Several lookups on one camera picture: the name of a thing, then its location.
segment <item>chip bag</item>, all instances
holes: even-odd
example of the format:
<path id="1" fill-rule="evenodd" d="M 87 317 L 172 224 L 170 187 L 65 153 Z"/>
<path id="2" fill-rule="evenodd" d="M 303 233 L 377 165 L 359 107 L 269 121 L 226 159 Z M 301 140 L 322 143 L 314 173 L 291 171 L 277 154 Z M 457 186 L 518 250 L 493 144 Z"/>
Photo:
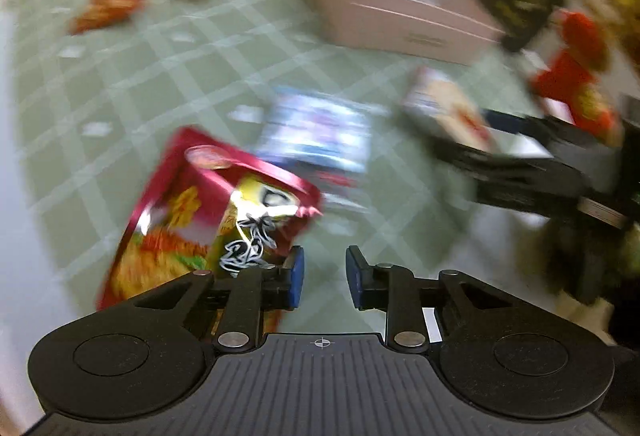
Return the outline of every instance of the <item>chip bag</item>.
<path id="1" fill-rule="evenodd" d="M 70 26 L 72 35 L 122 22 L 140 10 L 145 0 L 89 0 L 84 12 Z"/>
<path id="2" fill-rule="evenodd" d="M 229 278 L 281 265 L 319 202 L 305 180 L 182 127 L 136 205 L 98 309 L 193 270 Z"/>

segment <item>snack bag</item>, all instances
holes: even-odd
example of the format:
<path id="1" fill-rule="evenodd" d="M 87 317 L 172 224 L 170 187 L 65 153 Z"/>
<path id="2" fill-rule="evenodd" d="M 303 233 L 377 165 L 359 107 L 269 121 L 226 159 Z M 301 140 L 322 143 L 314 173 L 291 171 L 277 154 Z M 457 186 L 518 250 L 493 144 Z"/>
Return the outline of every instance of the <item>snack bag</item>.
<path id="1" fill-rule="evenodd" d="M 222 278 L 280 265 L 319 201 L 301 178 L 182 127 L 136 205 L 98 309 L 197 269 Z"/>
<path id="2" fill-rule="evenodd" d="M 145 0 L 89 0 L 89 4 L 70 26 L 72 35 L 122 22 L 140 10 Z"/>
<path id="3" fill-rule="evenodd" d="M 278 93 L 257 156 L 317 185 L 327 207 L 365 211 L 360 185 L 370 155 L 366 114 L 319 92 Z"/>
<path id="4" fill-rule="evenodd" d="M 428 131 L 439 128 L 458 143 L 489 153 L 495 151 L 495 141 L 478 106 L 441 71 L 418 69 L 404 109 L 418 127 Z"/>

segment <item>red decoration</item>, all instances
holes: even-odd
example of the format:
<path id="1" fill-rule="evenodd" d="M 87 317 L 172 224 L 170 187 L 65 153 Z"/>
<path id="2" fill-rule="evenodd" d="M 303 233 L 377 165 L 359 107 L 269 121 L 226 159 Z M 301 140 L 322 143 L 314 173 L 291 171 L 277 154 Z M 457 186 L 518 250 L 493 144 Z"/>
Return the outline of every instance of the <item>red decoration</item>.
<path id="1" fill-rule="evenodd" d="M 560 28 L 566 47 L 549 70 L 533 78 L 533 89 L 542 98 L 565 103 L 577 127 L 609 142 L 615 136 L 617 114 L 602 98 L 594 75 L 609 66 L 604 33 L 580 12 L 563 11 Z"/>

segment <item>white grid pattern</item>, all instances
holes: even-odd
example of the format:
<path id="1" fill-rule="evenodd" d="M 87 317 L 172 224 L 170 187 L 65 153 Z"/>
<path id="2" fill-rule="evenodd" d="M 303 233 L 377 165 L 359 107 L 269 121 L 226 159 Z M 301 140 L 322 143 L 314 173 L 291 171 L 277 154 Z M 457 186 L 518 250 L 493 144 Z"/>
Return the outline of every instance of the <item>white grid pattern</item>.
<path id="1" fill-rule="evenodd" d="M 74 0 L 74 4 L 77 8 L 81 8 L 85 1 Z M 142 13 L 133 21 L 130 39 L 111 47 L 107 47 L 100 32 L 89 33 L 80 38 L 53 38 L 46 43 L 46 38 L 52 30 L 50 27 L 55 24 L 53 19 L 50 19 L 47 26 L 34 27 L 38 39 L 37 56 L 23 60 L 24 50 L 33 41 L 33 36 L 27 36 L 17 44 L 17 60 L 21 63 L 15 74 L 19 76 L 40 65 L 45 74 L 45 83 L 42 88 L 36 89 L 18 103 L 16 112 L 22 113 L 41 99 L 48 99 L 55 118 L 55 127 L 42 132 L 36 139 L 23 146 L 20 158 L 27 160 L 44 147 L 59 142 L 63 148 L 65 161 L 72 171 L 72 177 L 34 203 L 31 206 L 31 212 L 41 215 L 78 192 L 94 229 L 102 237 L 98 243 L 89 247 L 76 260 L 68 262 L 68 265 L 65 265 L 59 274 L 60 279 L 68 280 L 78 272 L 95 264 L 100 258 L 113 254 L 124 225 L 114 223 L 106 204 L 107 200 L 117 197 L 103 196 L 95 179 L 102 171 L 132 150 L 141 160 L 145 169 L 151 171 L 158 160 L 161 149 L 161 146 L 156 144 L 154 136 L 168 124 L 196 114 L 207 129 L 219 133 L 223 132 L 227 139 L 236 140 L 234 131 L 236 127 L 241 126 L 228 124 L 226 117 L 218 113 L 216 107 L 223 105 L 229 99 L 242 96 L 242 92 L 246 91 L 247 86 L 259 101 L 268 105 L 275 97 L 274 89 L 269 86 L 268 81 L 286 76 L 293 70 L 302 70 L 310 80 L 315 82 L 316 89 L 323 92 L 361 103 L 365 103 L 369 98 L 386 94 L 386 101 L 392 103 L 408 91 L 408 88 L 394 86 L 394 81 L 398 77 L 411 73 L 419 64 L 433 64 L 429 60 L 415 57 L 380 53 L 375 53 L 376 60 L 373 61 L 369 60 L 367 54 L 362 52 L 325 44 L 320 40 L 316 41 L 316 38 L 311 34 L 303 40 L 296 39 L 296 36 L 290 35 L 289 31 L 295 27 L 307 26 L 316 19 L 312 10 L 301 0 L 213 1 L 214 3 L 209 7 L 197 8 L 197 6 L 184 3 L 181 0 L 172 0 L 171 5 L 174 6 L 174 9 L 180 10 L 181 15 L 163 22 L 153 22 L 151 17 Z M 270 22 L 256 7 L 263 2 L 270 1 L 286 2 L 288 6 L 292 7 L 291 17 Z M 48 0 L 38 0 L 38 6 L 39 8 L 35 9 L 37 11 L 34 14 L 42 16 L 44 13 L 50 12 L 49 7 L 52 5 L 48 3 Z M 230 12 L 248 20 L 252 25 L 250 29 L 241 33 L 225 35 L 215 21 L 217 17 L 225 16 Z M 29 18 L 26 25 L 22 24 L 22 26 L 36 25 L 36 20 L 37 17 Z M 167 33 L 172 28 L 179 27 L 184 23 L 191 23 L 194 28 L 198 29 L 206 38 L 206 42 L 193 44 L 193 47 L 186 52 L 175 53 L 170 39 L 167 38 Z M 248 44 L 254 38 L 268 39 L 270 44 L 285 52 L 287 58 L 261 70 L 256 70 L 252 59 L 246 58 L 239 49 L 240 46 Z M 74 67 L 63 73 L 59 65 L 58 52 L 69 44 L 78 43 L 85 45 L 85 54 Z M 124 78 L 113 55 L 125 52 L 129 48 L 135 48 L 140 44 L 149 45 L 158 57 L 158 61 L 150 66 L 141 66 L 134 74 Z M 214 92 L 205 92 L 193 74 L 187 70 L 185 63 L 213 53 L 220 55 L 229 63 L 238 73 L 238 80 L 216 89 Z M 345 85 L 341 83 L 339 74 L 325 73 L 321 70 L 318 62 L 336 54 L 344 56 L 348 62 L 364 72 L 365 75 L 356 82 Z M 378 66 L 380 58 L 386 59 L 384 66 Z M 447 67 L 443 63 L 435 63 L 434 65 Z M 104 91 L 72 111 L 65 93 L 65 81 L 72 76 L 81 76 L 94 68 L 103 82 Z M 451 69 L 462 73 L 458 80 L 465 88 L 485 84 L 488 79 L 495 79 L 497 72 L 500 72 L 500 77 L 503 79 L 509 79 L 510 84 L 507 86 L 514 87 L 513 78 L 510 79 L 507 69 L 499 59 L 495 58 L 495 55 L 489 56 L 478 66 L 466 71 L 459 67 L 451 67 Z M 129 90 L 162 73 L 166 73 L 180 91 L 184 104 L 169 109 L 145 122 L 142 120 L 139 110 L 136 109 L 135 102 L 129 96 Z M 513 109 L 518 107 L 519 96 L 495 94 L 492 97 L 490 99 L 492 102 L 499 100 L 501 103 L 508 102 L 508 105 Z M 116 109 L 116 113 L 122 121 L 125 135 L 124 138 L 114 142 L 105 152 L 89 162 L 76 131 L 79 124 L 87 120 L 92 113 L 106 103 L 110 103 Z M 350 301 L 348 288 L 341 275 L 344 248 L 348 244 L 360 243 L 364 253 L 372 262 L 376 262 L 376 258 L 387 247 L 392 247 L 404 264 L 414 269 L 420 269 L 424 267 L 424 259 L 420 257 L 422 248 L 411 246 L 402 238 L 405 228 L 415 220 L 418 214 L 427 208 L 431 210 L 434 217 L 437 218 L 438 225 L 425 225 L 425 228 L 437 228 L 440 235 L 447 236 L 451 241 L 459 232 L 457 223 L 447 214 L 442 202 L 437 196 L 434 196 L 433 189 L 428 185 L 428 181 L 433 179 L 433 174 L 425 175 L 416 172 L 412 161 L 404 159 L 398 154 L 398 147 L 402 146 L 403 142 L 410 142 L 411 139 L 402 129 L 398 128 L 399 124 L 394 121 L 393 117 L 377 117 L 376 122 L 382 129 L 374 131 L 372 161 L 386 163 L 393 168 L 394 174 L 397 176 L 393 185 L 408 189 L 411 192 L 411 198 L 404 204 L 399 203 L 397 211 L 390 217 L 385 217 L 376 209 L 376 196 L 370 196 L 369 212 L 356 219 L 359 226 L 366 225 L 365 230 L 369 229 L 375 233 L 366 239 L 362 237 L 357 239 L 340 238 L 337 241 L 332 241 L 326 235 L 323 237 L 317 228 L 305 236 L 307 238 L 312 236 L 306 250 L 307 257 L 333 261 L 335 272 L 329 272 L 329 275 L 333 275 L 329 286 L 337 290 L 348 302 Z M 326 290 L 319 286 L 309 297 L 305 297 L 305 300 L 313 304 L 317 303 L 320 309 L 322 301 L 326 297 Z M 313 310 L 305 311 L 297 318 L 296 324 L 302 328 L 302 324 L 312 317 L 314 312 Z M 372 317 L 372 319 L 378 325 L 377 318 Z"/>

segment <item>ridged surface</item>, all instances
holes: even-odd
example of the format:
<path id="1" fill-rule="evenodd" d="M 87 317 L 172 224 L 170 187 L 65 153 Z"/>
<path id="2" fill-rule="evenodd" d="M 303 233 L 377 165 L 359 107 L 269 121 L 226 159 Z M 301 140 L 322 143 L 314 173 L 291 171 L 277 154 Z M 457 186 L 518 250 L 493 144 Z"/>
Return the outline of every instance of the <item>ridged surface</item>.
<path id="1" fill-rule="evenodd" d="M 595 416 L 519 423 L 463 403 L 422 356 L 375 335 L 274 334 L 223 356 L 187 400 L 149 418 L 96 424 L 55 414 L 32 436 L 614 436 Z"/>

